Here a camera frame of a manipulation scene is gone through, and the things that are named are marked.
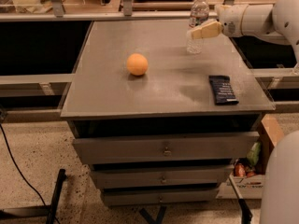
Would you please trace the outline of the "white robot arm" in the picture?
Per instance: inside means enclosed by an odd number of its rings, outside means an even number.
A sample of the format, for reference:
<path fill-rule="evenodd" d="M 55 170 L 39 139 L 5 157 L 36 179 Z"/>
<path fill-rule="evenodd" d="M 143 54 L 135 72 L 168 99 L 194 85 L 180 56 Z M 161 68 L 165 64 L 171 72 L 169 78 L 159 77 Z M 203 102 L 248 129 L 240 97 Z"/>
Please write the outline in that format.
<path fill-rule="evenodd" d="M 299 62 L 299 0 L 273 5 L 216 5 L 216 20 L 193 27 L 193 39 L 255 36 L 290 45 Z M 260 224 L 299 224 L 299 132 L 285 135 L 272 150 L 264 177 Z"/>

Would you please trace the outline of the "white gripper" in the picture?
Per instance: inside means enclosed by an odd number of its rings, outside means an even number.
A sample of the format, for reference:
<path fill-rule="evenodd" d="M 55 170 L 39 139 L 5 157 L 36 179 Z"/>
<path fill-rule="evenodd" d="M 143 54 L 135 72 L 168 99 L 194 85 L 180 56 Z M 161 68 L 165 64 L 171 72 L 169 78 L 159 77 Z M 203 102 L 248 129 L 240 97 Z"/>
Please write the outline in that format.
<path fill-rule="evenodd" d="M 241 37 L 242 21 L 248 5 L 215 6 L 217 20 L 207 20 L 190 30 L 192 39 L 204 39 L 218 36 L 221 31 L 228 37 Z"/>

